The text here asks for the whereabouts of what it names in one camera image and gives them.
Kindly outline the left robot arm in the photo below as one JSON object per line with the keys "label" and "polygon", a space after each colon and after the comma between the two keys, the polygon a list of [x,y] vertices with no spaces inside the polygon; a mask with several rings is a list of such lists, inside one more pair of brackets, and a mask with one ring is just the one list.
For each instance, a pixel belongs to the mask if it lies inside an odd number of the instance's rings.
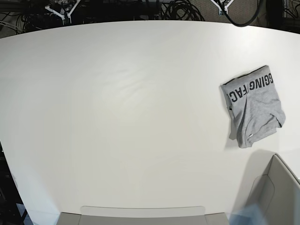
{"label": "left robot arm", "polygon": [[[207,1],[209,10],[206,17],[207,20],[218,23],[230,23],[225,15],[219,14],[219,8],[214,4],[213,0]],[[266,26],[266,1],[265,0],[234,0],[227,8],[227,14],[236,23],[242,24],[249,21],[254,15],[259,5],[260,11],[251,26]]]}

